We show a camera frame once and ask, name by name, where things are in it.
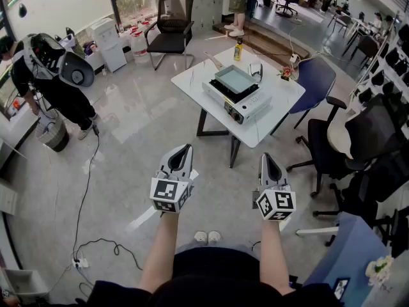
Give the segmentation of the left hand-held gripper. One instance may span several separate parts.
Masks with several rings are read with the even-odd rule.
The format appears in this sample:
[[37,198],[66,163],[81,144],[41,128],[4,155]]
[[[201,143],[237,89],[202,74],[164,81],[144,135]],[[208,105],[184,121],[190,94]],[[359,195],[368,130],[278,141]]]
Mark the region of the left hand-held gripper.
[[155,210],[179,214],[193,189],[193,147],[180,145],[160,160],[151,179],[150,200]]

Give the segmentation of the white portable induction cooktop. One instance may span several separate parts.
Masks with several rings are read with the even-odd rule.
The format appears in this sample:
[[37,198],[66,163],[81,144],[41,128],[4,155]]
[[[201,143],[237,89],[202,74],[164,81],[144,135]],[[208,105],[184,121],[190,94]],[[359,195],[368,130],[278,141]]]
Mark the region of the white portable induction cooktop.
[[235,122],[244,124],[270,105],[272,94],[257,84],[235,95],[213,79],[202,83],[203,90],[219,103]]

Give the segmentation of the square grey frying pan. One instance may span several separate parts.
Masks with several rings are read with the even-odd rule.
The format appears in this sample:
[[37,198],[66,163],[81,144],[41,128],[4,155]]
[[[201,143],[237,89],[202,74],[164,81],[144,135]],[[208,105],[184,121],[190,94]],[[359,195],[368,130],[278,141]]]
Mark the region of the square grey frying pan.
[[235,95],[244,93],[249,95],[259,89],[256,80],[242,69],[235,65],[224,66],[213,55],[204,51],[204,54],[210,59],[217,68],[215,80],[223,85],[227,90],[232,91]]

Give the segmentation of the person's left forearm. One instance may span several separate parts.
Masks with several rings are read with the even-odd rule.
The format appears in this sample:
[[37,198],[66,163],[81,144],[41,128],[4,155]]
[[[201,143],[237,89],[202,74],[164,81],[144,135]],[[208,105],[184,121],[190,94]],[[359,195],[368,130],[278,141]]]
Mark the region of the person's left forearm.
[[154,293],[173,277],[179,214],[164,213],[143,267],[139,288]]

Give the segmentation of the black mesh office chair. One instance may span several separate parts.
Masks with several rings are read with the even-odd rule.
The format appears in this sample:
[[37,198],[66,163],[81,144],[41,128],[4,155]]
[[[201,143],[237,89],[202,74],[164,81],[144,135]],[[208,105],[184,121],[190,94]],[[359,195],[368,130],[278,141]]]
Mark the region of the black mesh office chair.
[[346,104],[334,97],[327,97],[327,103],[333,106],[328,119],[311,118],[307,137],[296,137],[297,143],[303,142],[308,147],[311,160],[286,168],[290,172],[303,166],[315,167],[317,181],[312,198],[320,193],[323,175],[340,180],[350,173],[362,171],[373,159],[394,152],[406,143],[402,126],[409,119],[409,103],[402,102],[397,94],[376,95],[360,113],[344,124],[351,141],[350,156],[332,147],[327,136],[338,109],[346,109]]
[[390,243],[393,258],[409,250],[409,206],[395,210],[392,216],[377,218],[378,205],[388,199],[404,184],[409,183],[409,144],[392,153],[385,154],[369,169],[356,172],[347,188],[334,191],[338,209],[317,211],[313,216],[335,216],[347,212],[360,216],[370,228],[377,227],[384,245]]

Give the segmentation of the blue covered table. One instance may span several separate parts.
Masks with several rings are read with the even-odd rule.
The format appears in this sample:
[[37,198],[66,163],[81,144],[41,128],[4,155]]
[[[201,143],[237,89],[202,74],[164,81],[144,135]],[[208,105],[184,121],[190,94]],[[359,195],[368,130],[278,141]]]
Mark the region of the blue covered table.
[[387,256],[389,251],[361,217],[343,212],[338,223],[332,245],[304,284],[326,283],[335,289],[339,280],[347,279],[341,302],[344,307],[361,307],[372,291],[367,266]]

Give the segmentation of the cream round fan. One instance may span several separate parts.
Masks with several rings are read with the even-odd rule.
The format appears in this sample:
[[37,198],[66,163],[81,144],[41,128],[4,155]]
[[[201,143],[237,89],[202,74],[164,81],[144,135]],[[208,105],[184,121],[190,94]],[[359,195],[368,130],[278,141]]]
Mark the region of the cream round fan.
[[327,139],[330,146],[335,151],[345,154],[349,159],[353,159],[350,152],[351,139],[345,125],[348,121],[356,117],[356,115],[357,114],[337,113],[327,129]]

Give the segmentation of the person's black shirt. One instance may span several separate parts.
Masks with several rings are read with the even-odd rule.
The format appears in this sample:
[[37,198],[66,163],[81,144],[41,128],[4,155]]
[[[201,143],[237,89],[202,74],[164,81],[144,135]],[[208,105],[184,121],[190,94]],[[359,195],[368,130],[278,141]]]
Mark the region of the person's black shirt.
[[173,278],[154,292],[97,281],[79,307],[342,307],[326,283],[282,295],[258,272],[258,259],[243,251],[193,248],[175,255]]

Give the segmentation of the white marble table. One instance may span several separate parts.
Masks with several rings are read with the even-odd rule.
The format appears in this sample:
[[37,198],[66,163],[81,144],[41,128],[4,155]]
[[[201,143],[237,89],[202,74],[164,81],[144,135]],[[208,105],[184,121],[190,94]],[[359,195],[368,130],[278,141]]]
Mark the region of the white marble table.
[[259,88],[272,94],[269,106],[246,123],[239,124],[203,90],[202,83],[215,79],[215,73],[218,71],[210,59],[206,59],[171,79],[173,84],[201,107],[196,132],[198,137],[231,136],[229,164],[232,166],[240,145],[245,144],[249,148],[254,148],[262,142],[297,103],[305,89],[294,80],[281,79],[277,68],[251,52],[243,51],[240,61],[233,59],[233,49],[221,52],[215,58],[226,67],[235,65],[248,74],[249,64],[260,61],[263,64],[263,79],[258,84]]

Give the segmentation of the blue chair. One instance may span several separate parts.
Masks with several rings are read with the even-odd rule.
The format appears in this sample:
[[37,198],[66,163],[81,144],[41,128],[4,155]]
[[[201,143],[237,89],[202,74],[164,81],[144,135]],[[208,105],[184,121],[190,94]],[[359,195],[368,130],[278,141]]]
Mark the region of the blue chair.
[[270,135],[273,135],[289,114],[303,112],[303,115],[294,126],[294,129],[296,129],[309,111],[326,99],[333,88],[335,79],[335,71],[323,58],[315,56],[300,61],[298,64],[298,79],[296,82],[305,89],[305,92],[274,127]]

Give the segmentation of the white silver pouch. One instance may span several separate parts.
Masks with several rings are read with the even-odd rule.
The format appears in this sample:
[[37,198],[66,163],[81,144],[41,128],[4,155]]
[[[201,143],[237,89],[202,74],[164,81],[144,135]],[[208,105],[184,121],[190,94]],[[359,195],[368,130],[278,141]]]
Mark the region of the white silver pouch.
[[263,79],[263,64],[260,61],[250,63],[248,72],[257,83],[260,83]]

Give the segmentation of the black mesh cantilever chair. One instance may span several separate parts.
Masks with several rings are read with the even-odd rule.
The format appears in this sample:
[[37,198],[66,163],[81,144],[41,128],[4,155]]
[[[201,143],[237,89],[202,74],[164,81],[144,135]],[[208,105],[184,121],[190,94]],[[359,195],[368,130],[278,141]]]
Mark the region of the black mesh cantilever chair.
[[192,39],[194,0],[158,0],[157,20],[144,32],[146,52],[156,70],[167,55],[181,54],[185,68],[191,66],[187,46]]

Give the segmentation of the wooden step platform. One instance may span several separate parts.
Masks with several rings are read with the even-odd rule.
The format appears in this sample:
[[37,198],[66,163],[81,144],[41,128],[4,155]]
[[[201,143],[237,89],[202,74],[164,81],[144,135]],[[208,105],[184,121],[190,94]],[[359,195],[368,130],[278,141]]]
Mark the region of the wooden step platform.
[[290,66],[290,57],[293,54],[299,59],[311,57],[311,53],[289,38],[264,28],[252,20],[246,20],[244,25],[243,43],[250,47],[255,54],[262,54],[282,66]]

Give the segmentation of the dark dining chair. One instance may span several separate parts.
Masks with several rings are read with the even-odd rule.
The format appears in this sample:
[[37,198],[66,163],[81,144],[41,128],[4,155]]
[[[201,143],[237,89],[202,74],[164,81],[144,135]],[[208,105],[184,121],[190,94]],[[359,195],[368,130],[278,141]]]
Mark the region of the dark dining chair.
[[361,62],[361,64],[364,64],[376,55],[379,50],[379,44],[372,36],[366,35],[360,37],[357,48],[365,55]]

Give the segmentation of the grey locker cabinet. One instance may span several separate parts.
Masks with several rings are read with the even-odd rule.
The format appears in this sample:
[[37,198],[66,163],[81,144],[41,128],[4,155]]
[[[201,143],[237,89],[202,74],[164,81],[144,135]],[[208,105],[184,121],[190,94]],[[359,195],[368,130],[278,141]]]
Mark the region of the grey locker cabinet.
[[192,7],[192,32],[204,33],[212,29],[213,25],[221,23],[222,0],[194,0]]

